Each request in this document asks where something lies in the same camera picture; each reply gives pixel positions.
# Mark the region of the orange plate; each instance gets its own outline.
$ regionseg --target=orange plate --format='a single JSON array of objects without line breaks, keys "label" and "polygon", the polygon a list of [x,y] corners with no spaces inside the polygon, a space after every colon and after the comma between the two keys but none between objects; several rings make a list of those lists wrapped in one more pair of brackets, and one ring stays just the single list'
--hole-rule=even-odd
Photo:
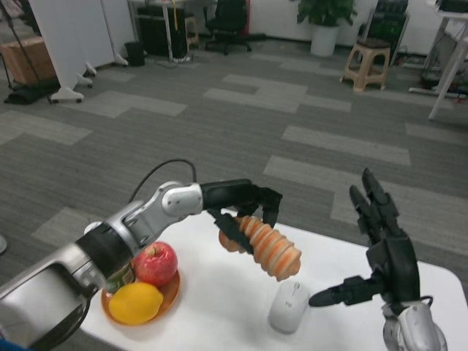
[{"label": "orange plate", "polygon": [[[146,323],[150,323],[154,320],[157,320],[158,318],[162,317],[167,311],[170,310],[170,308],[173,306],[174,302],[177,299],[178,294],[181,291],[181,276],[178,273],[178,270],[174,274],[174,277],[170,282],[168,282],[166,285],[162,287],[158,287],[159,291],[161,294],[164,296],[164,300],[162,302],[161,307],[159,307],[158,314],[154,316],[152,319],[150,319]],[[104,312],[106,315],[114,322],[122,325],[127,325],[125,323],[119,322],[115,320],[112,315],[110,314],[109,311],[109,301],[112,298],[112,294],[108,293],[106,290],[102,289],[102,294],[101,294],[101,303],[102,303],[102,308],[104,309]]]}]

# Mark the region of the computer mouse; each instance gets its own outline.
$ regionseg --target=computer mouse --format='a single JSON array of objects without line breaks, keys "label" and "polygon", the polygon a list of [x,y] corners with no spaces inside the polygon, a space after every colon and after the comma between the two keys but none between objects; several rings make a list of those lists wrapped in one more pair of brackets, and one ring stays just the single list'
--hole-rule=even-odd
[{"label": "computer mouse", "polygon": [[309,298],[309,289],[304,284],[293,280],[283,282],[268,314],[271,327],[281,333],[294,333],[301,324]]}]

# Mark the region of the black office chair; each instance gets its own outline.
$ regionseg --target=black office chair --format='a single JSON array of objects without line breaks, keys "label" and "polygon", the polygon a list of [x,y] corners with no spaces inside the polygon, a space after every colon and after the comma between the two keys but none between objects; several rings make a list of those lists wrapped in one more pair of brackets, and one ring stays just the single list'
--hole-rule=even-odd
[{"label": "black office chair", "polygon": [[205,44],[205,50],[210,46],[224,44],[224,54],[227,55],[229,45],[243,45],[247,51],[252,51],[240,33],[247,25],[247,3],[246,0],[218,0],[215,18],[208,20],[208,8],[203,8],[205,15],[205,27],[210,31],[214,40]]}]

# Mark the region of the beige stool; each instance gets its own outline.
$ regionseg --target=beige stool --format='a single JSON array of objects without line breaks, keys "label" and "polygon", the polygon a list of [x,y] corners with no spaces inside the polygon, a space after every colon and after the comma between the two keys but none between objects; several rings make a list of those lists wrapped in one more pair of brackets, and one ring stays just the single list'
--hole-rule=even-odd
[{"label": "beige stool", "polygon": [[[193,37],[189,37],[189,24],[192,24],[193,32],[195,33]],[[187,51],[190,50],[190,45],[200,45],[200,39],[198,38],[197,18],[195,18],[194,15],[187,15],[187,17],[185,17],[185,35],[187,40]]]},{"label": "beige stool", "polygon": [[[355,57],[362,54],[361,65],[355,66]],[[380,71],[374,68],[374,60],[377,56],[384,56],[385,63],[383,70]],[[344,79],[354,81],[354,91],[364,91],[367,84],[379,83],[380,89],[385,89],[387,82],[388,71],[390,69],[390,44],[379,39],[358,40],[351,50],[350,57],[344,68],[344,76],[340,78],[340,82]]]}]

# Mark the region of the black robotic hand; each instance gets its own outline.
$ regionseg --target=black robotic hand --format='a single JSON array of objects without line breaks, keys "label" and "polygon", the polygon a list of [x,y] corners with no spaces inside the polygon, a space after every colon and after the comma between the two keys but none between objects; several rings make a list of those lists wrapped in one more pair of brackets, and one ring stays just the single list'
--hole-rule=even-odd
[{"label": "black robotic hand", "polygon": [[258,187],[248,179],[218,181],[201,185],[203,209],[215,218],[215,225],[230,239],[253,254],[249,239],[241,232],[237,221],[230,214],[222,214],[221,209],[233,206],[238,216],[251,216],[262,206],[263,223],[274,227],[278,219],[281,194],[269,188]]},{"label": "black robotic hand", "polygon": [[372,269],[371,277],[345,279],[343,284],[312,296],[310,306],[341,302],[349,306],[370,301],[376,294],[396,308],[401,302],[420,300],[415,251],[408,235],[398,226],[395,203],[369,169],[364,170],[362,180],[369,201],[354,185],[350,187],[350,197],[359,214],[359,229],[369,236],[370,248],[366,255]]}]

